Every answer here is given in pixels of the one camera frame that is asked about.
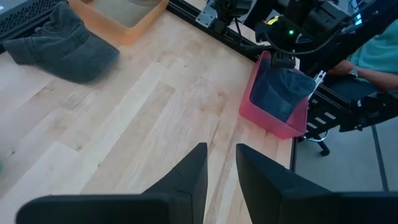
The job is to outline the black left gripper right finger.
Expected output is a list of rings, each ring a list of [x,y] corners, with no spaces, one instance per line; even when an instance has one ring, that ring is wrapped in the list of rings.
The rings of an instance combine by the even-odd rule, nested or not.
[[[246,144],[236,145],[239,183],[253,224],[338,224],[332,192]]]

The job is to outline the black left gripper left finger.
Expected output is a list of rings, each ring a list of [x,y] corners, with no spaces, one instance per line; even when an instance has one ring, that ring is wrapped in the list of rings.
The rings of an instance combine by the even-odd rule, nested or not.
[[[150,224],[203,224],[208,190],[207,143],[198,143],[145,194],[158,194],[150,209]]]

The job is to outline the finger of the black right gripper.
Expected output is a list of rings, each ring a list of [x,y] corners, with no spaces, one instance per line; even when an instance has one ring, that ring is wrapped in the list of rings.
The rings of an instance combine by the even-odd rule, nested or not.
[[[283,67],[294,68],[296,66],[295,56],[288,53],[283,53]]]
[[[274,52],[272,54],[272,66],[283,67],[284,66],[284,55],[282,52]]]

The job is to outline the blue denim baseball cap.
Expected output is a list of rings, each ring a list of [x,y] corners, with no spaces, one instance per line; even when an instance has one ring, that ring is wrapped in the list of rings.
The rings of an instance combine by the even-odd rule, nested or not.
[[[252,102],[286,122],[296,106],[315,89],[315,81],[294,69],[272,67],[260,73],[251,93]]]

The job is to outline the dark grey baseball cap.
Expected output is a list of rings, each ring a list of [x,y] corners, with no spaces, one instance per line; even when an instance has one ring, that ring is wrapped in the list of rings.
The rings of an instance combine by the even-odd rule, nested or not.
[[[114,64],[119,50],[90,32],[67,2],[28,37],[6,40],[5,50],[18,65],[34,65],[73,83],[91,83]]]

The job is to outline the person's forearm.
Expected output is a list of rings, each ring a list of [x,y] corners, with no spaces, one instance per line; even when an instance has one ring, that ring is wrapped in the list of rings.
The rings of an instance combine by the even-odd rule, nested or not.
[[[350,72],[356,72],[358,78],[372,83],[382,91],[391,91],[398,87],[398,75],[357,67],[347,60],[341,61],[328,71],[329,74],[337,76],[349,75]]]

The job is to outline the white plastic clip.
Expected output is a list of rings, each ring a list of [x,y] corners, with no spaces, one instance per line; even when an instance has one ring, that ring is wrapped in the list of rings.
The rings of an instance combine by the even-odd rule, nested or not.
[[[315,82],[315,88],[312,91],[312,93],[308,96],[308,99],[310,100],[312,95],[315,93],[315,91],[317,90],[317,88],[319,87],[319,85],[323,82],[324,77],[327,75],[327,72],[324,72],[323,70],[321,70],[313,79]]]

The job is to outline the red plastic bin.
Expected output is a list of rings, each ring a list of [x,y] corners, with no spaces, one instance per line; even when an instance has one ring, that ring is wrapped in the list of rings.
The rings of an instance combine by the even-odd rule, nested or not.
[[[308,98],[305,97],[294,109],[287,122],[273,117],[266,111],[263,111],[251,101],[251,93],[254,84],[257,82],[257,73],[262,62],[270,62],[271,53],[263,51],[259,59],[253,66],[251,76],[244,91],[239,114],[254,124],[260,126],[281,140],[296,138],[307,132],[307,108]]]

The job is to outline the office chair base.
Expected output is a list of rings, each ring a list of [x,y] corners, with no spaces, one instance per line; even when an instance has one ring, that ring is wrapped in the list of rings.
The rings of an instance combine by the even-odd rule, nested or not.
[[[324,136],[321,137],[320,135],[316,135],[315,137],[311,137],[311,138],[307,138],[306,136],[300,136],[298,138],[298,142],[302,142],[304,140],[306,141],[311,141],[311,142],[315,142],[317,143],[320,147],[321,147],[321,152],[320,155],[321,156],[328,156],[330,154],[330,149],[328,148],[328,146],[325,144],[325,139],[328,136],[328,131],[326,131],[324,133]]]

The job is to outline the person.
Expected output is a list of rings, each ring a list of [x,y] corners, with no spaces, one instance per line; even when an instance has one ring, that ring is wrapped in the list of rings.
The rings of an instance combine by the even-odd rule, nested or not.
[[[398,19],[344,60],[368,70],[398,75]],[[328,73],[325,86],[346,100],[358,100],[382,91],[372,83],[350,74],[337,76]]]

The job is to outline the black beam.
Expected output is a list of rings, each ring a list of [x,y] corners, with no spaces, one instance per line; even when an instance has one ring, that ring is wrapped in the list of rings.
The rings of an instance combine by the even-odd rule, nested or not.
[[[398,116],[398,89],[376,92],[349,103],[348,115],[340,124],[340,132],[359,130]]]

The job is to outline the orange plastic bin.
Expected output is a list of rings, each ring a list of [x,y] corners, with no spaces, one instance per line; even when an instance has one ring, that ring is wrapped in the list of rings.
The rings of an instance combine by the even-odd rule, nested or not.
[[[68,0],[85,26],[119,45],[132,45],[165,12],[169,0]]]

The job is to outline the black perforated computer case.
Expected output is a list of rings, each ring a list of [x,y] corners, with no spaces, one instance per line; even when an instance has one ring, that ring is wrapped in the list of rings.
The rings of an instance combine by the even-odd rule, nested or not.
[[[0,0],[0,42],[20,36],[49,18],[66,0]]]

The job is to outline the silver mounting bracket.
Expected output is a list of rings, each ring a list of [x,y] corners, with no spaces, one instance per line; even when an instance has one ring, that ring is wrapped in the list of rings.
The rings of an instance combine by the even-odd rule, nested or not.
[[[205,28],[211,27],[217,19],[218,13],[215,9],[215,0],[209,0],[204,9],[196,17],[195,21]]]

